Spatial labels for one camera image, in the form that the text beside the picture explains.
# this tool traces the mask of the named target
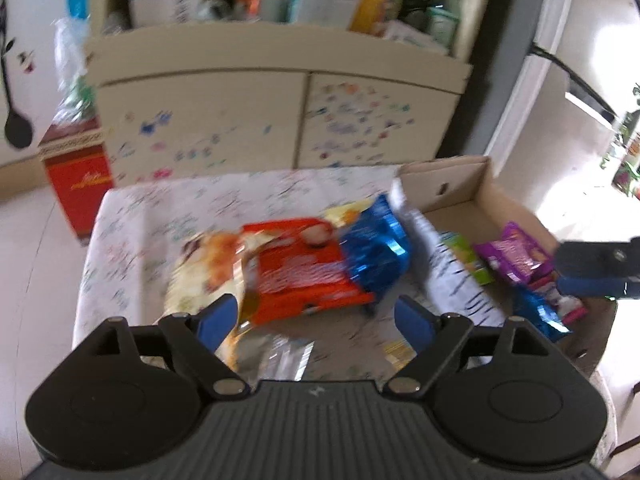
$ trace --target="green bottle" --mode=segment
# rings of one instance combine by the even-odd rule
[[[427,32],[442,46],[451,49],[460,22],[460,0],[434,0],[429,7]]]

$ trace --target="red box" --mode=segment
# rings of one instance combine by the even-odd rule
[[[91,236],[102,197],[113,187],[102,131],[95,129],[95,120],[84,125],[94,129],[52,126],[38,146],[49,182],[80,240]]]

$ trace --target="blue snack bag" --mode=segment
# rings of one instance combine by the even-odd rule
[[[379,301],[409,268],[411,246],[384,195],[340,238],[349,277]]]
[[[562,324],[556,311],[547,304],[545,298],[523,286],[516,288],[513,313],[529,320],[553,343],[571,333],[571,330]]]

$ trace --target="cabinet door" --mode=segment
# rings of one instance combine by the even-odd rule
[[[292,168],[305,75],[219,72],[98,89],[116,186]]]
[[[319,74],[308,95],[300,168],[429,160],[458,101],[456,94],[407,84]]]

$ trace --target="floral tablecloth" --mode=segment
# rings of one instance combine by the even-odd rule
[[[389,191],[395,172],[395,166],[268,171],[111,190],[89,244],[74,346],[109,316],[124,316],[130,325],[155,322],[185,238],[208,229],[236,231],[249,222],[316,216],[329,206]],[[425,301],[403,278],[373,319],[356,307],[269,329],[315,341],[305,378],[382,380],[394,373],[383,348],[400,337],[392,317],[399,294]]]

